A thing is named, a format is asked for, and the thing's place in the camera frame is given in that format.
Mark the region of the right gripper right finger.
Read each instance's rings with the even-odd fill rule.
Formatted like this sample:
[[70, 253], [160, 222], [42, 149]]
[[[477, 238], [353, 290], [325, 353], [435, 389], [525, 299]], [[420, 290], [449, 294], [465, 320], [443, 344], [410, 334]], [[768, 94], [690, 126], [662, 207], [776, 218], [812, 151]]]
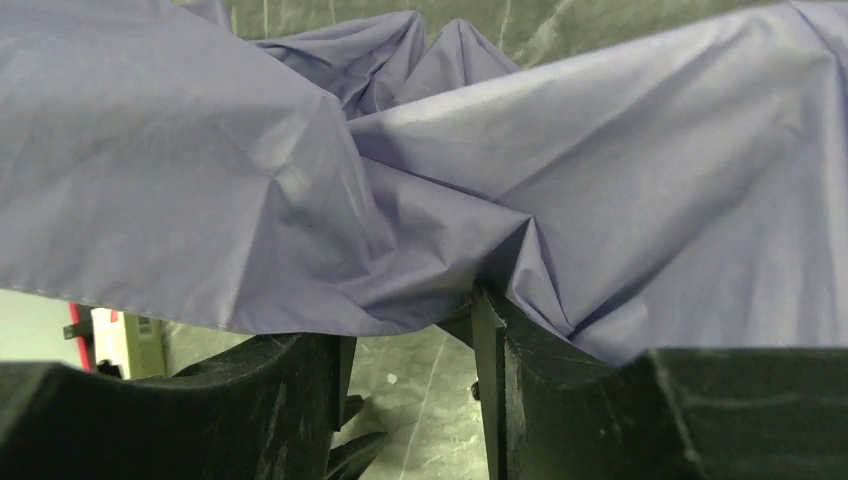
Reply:
[[493, 479], [843, 479], [843, 349], [651, 349], [608, 365], [479, 285]]

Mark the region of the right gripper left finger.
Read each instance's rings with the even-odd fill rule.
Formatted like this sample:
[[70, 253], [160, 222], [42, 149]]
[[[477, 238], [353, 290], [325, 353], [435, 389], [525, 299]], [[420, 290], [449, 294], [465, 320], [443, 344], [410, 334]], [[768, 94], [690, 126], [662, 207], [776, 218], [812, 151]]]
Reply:
[[253, 337], [172, 376], [1, 366], [5, 479], [322, 479], [355, 343]]

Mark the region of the lavender folding umbrella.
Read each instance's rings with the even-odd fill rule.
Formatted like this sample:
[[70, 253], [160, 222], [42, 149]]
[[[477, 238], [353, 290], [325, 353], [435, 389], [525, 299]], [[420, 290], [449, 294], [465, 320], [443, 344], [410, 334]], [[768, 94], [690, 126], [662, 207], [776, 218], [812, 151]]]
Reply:
[[1, 5], [1, 285], [252, 334], [419, 330], [475, 280], [611, 363], [847, 343], [847, 6], [529, 70], [414, 12]]

